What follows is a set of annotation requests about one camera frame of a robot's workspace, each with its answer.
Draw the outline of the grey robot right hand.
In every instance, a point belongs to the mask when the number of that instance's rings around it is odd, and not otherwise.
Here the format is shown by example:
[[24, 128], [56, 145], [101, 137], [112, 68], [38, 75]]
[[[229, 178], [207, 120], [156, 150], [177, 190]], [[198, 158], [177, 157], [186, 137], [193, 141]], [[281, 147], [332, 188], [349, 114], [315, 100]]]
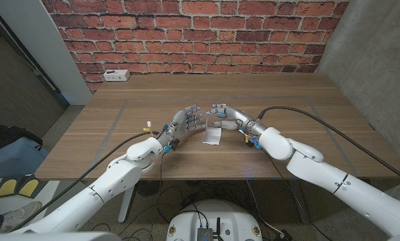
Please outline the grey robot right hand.
[[242, 110], [232, 108], [226, 104], [214, 104], [207, 115], [216, 114], [222, 120], [212, 121], [211, 127], [219, 127], [227, 130], [244, 129], [250, 132], [256, 124], [256, 120]]

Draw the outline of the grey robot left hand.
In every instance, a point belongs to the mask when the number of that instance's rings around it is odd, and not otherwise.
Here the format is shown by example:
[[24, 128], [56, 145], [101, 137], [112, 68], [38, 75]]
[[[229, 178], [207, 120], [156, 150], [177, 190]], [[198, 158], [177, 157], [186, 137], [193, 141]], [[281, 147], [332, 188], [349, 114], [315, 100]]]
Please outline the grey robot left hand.
[[200, 110], [196, 104], [179, 110], [157, 140], [161, 145], [166, 145], [175, 139], [181, 140], [188, 132], [206, 129], [203, 115], [197, 113]]

